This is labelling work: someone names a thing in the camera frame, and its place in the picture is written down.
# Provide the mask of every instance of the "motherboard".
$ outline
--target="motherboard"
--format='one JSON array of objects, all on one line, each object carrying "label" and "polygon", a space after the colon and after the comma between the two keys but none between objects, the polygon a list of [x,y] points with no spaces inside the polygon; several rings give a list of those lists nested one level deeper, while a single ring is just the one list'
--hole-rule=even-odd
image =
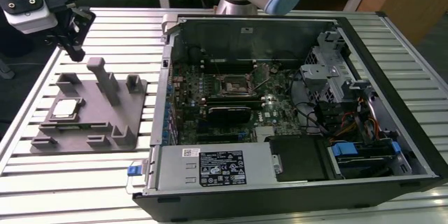
[{"label": "motherboard", "polygon": [[299,135],[287,93],[291,74],[277,62],[253,61],[245,71],[226,70],[215,62],[174,65],[177,144],[262,142],[269,135]]}]

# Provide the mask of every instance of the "metal bracket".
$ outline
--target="metal bracket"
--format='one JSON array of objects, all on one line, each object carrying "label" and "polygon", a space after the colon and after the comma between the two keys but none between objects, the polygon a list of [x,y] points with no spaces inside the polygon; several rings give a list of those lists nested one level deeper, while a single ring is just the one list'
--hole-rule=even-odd
[{"label": "metal bracket", "polygon": [[174,27],[178,24],[177,14],[165,14],[161,18],[161,32],[163,35],[170,34],[174,31]]},{"label": "metal bracket", "polygon": [[351,90],[363,90],[370,86],[369,80],[357,80],[357,81],[349,81],[346,80],[343,84],[341,85],[341,90],[343,93],[343,99],[353,99],[353,93]]}]

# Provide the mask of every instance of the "blue latch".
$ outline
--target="blue latch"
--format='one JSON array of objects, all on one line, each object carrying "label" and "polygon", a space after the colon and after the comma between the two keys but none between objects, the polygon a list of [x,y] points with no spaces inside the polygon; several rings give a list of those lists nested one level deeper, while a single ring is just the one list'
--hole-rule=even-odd
[{"label": "blue latch", "polygon": [[357,150],[353,143],[335,143],[330,150],[333,151],[333,155],[337,157],[339,155],[355,155]]},{"label": "blue latch", "polygon": [[127,176],[133,177],[133,176],[141,176],[141,165],[135,165],[135,166],[129,166],[127,167]]},{"label": "blue latch", "polygon": [[401,147],[397,142],[391,141],[391,148],[393,148],[394,154],[398,154],[401,152]]}]

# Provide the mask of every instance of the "slotted metal table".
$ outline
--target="slotted metal table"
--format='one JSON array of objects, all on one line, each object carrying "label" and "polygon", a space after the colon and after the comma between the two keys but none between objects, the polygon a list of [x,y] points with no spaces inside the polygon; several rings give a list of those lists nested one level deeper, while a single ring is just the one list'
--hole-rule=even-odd
[{"label": "slotted metal table", "polygon": [[[86,57],[70,61],[55,50],[0,142],[0,223],[155,223],[126,193],[126,167],[147,157],[151,114],[162,53],[161,17],[166,13],[211,14],[203,9],[93,8],[97,15],[83,43]],[[293,12],[295,16],[345,16],[377,60],[442,157],[448,159],[448,86],[403,39],[387,18],[374,13]],[[105,70],[123,79],[137,73],[147,81],[137,148],[97,154],[31,154],[53,98],[57,76],[75,72],[81,80],[89,57],[102,57]],[[354,66],[362,76],[361,66]],[[134,188],[143,178],[134,177]],[[448,188],[406,194],[377,207],[243,217],[203,223],[445,223]]]}]

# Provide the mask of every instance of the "warning label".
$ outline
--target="warning label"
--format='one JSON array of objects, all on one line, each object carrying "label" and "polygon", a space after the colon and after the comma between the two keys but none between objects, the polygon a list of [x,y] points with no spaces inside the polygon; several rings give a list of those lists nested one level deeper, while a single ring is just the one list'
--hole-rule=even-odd
[{"label": "warning label", "polygon": [[201,152],[198,162],[201,186],[246,184],[242,151]]}]

